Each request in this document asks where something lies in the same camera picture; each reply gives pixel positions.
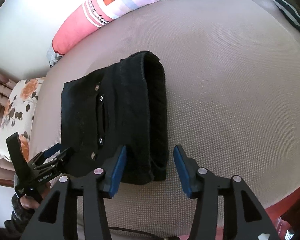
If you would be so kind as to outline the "person's left hand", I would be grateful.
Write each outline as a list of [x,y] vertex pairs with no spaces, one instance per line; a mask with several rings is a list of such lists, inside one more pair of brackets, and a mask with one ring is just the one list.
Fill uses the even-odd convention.
[[[41,198],[44,199],[49,194],[50,191],[51,191],[51,183],[47,182],[40,193]],[[38,209],[40,207],[40,203],[37,202],[32,196],[27,196],[27,195],[22,196],[20,198],[20,203],[22,207],[26,210]]]

